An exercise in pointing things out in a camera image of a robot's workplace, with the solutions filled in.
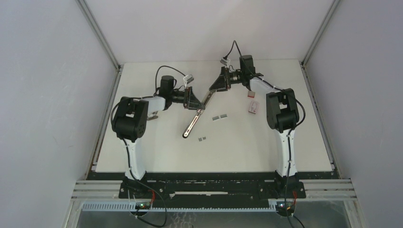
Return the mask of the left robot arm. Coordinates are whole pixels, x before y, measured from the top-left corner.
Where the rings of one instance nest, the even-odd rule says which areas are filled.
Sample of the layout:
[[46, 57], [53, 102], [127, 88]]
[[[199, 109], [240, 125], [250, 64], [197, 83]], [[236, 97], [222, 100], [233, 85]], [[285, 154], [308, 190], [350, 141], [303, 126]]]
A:
[[111, 113], [112, 130], [123, 142], [127, 153], [128, 168], [125, 176], [135, 180], [130, 186], [130, 192], [137, 198], [145, 197], [149, 190], [148, 184], [141, 181], [146, 174], [141, 158], [141, 138], [146, 131], [147, 121], [157, 112], [167, 110], [173, 103], [182, 104], [188, 110], [204, 110], [205, 105], [189, 86], [193, 80], [193, 75], [185, 75], [185, 89], [180, 90], [175, 88], [176, 79], [173, 76], [163, 76], [153, 96], [123, 96]]

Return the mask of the small beige stapler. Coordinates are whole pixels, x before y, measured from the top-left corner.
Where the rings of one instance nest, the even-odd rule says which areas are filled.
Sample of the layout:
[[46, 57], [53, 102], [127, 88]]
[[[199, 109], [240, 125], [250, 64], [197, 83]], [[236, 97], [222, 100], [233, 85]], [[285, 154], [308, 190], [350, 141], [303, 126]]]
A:
[[154, 120], [154, 119], [157, 119], [157, 118], [158, 118], [157, 115], [149, 115], [149, 116], [147, 117], [147, 121], [151, 121], [151, 120]]

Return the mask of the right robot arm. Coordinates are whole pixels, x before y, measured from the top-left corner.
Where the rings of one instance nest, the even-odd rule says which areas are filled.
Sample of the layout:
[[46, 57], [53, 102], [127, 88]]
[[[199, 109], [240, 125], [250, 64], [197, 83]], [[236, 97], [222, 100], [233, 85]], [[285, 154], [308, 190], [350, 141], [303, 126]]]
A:
[[297, 106], [300, 103], [295, 98], [294, 90], [282, 89], [264, 80], [263, 75], [256, 72], [251, 55], [241, 56], [240, 69], [235, 71], [230, 71], [230, 60], [227, 57], [223, 57], [220, 62], [223, 67], [209, 91], [224, 92], [234, 84], [242, 84], [249, 91], [264, 95], [267, 123], [276, 132], [279, 161], [276, 173], [281, 178], [296, 175], [294, 135], [299, 123]]

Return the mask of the grey black long stapler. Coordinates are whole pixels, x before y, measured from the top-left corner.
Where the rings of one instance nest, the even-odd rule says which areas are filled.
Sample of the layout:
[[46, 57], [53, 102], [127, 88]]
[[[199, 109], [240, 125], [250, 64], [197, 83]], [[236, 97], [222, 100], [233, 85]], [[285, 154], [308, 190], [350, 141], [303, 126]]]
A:
[[[208, 105], [208, 103], [210, 102], [210, 100], [212, 99], [212, 97], [214, 96], [215, 93], [216, 93], [215, 91], [210, 91], [210, 92], [206, 93], [204, 99], [202, 100], [202, 104], [205, 107]], [[196, 123], [200, 119], [200, 117], [203, 114], [203, 112], [204, 112], [204, 110], [197, 109], [194, 118], [192, 119], [192, 121], [190, 122], [190, 124], [187, 126], [187, 128], [185, 129], [185, 131], [182, 134], [182, 137], [184, 139], [189, 137], [190, 133], [192, 132], [193, 128], [195, 127]]]

